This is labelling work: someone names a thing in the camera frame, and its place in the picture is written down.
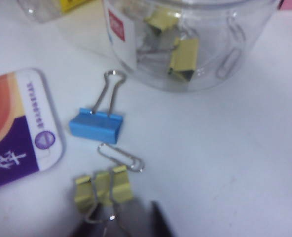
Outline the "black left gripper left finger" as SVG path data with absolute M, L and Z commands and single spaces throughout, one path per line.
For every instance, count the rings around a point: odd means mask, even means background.
M 102 205 L 99 203 L 85 214 L 83 221 L 72 231 L 71 237 L 101 237 L 104 225 L 99 219 Z

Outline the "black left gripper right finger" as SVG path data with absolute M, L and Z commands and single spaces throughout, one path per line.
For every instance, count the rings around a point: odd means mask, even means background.
M 174 237 L 175 234 L 167 223 L 157 202 L 151 202 L 151 228 L 154 237 Z

